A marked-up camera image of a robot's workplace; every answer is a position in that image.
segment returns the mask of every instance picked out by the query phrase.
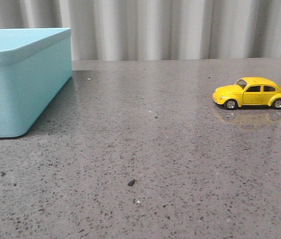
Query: curtain fold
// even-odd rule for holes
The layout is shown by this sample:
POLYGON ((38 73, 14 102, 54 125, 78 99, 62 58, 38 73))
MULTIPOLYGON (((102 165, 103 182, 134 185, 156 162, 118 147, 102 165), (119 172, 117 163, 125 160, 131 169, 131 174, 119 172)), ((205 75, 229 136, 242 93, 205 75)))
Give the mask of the curtain fold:
POLYGON ((73 60, 281 57, 281 0, 0 0, 0 28, 42 27, 73 60))

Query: plastic storage box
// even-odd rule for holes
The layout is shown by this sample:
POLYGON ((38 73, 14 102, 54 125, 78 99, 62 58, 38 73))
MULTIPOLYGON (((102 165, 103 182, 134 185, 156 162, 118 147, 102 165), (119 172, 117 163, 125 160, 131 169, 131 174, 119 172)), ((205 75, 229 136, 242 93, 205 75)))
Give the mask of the plastic storage box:
POLYGON ((0 29, 0 137, 25 134, 72 74, 71 29, 0 29))

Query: car wheel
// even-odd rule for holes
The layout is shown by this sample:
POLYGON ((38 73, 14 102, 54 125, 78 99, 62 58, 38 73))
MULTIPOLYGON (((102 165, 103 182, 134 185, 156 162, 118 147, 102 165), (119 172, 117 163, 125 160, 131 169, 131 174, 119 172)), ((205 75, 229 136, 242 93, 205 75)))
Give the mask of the car wheel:
POLYGON ((227 110, 234 110, 238 107, 238 103, 236 102, 236 100, 230 99, 224 103, 224 107, 227 110))
POLYGON ((281 109, 281 99, 274 100, 272 107, 274 109, 280 110, 281 109))

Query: speckled stone surface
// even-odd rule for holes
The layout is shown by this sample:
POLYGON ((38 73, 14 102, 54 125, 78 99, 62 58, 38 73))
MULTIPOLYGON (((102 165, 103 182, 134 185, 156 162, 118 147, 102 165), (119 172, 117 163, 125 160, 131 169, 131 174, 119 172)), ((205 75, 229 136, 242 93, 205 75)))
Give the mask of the speckled stone surface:
POLYGON ((74 69, 28 134, 0 139, 0 239, 281 239, 281 111, 211 97, 281 85, 281 58, 74 69))

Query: yellow toy car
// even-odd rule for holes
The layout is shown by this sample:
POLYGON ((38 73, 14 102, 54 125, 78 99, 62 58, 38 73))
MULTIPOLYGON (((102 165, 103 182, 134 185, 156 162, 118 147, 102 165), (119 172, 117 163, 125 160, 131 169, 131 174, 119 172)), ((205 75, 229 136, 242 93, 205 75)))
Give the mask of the yellow toy car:
POLYGON ((281 109, 281 87, 262 77, 244 77, 235 85, 217 88, 213 100, 227 110, 242 106, 269 106, 281 109))

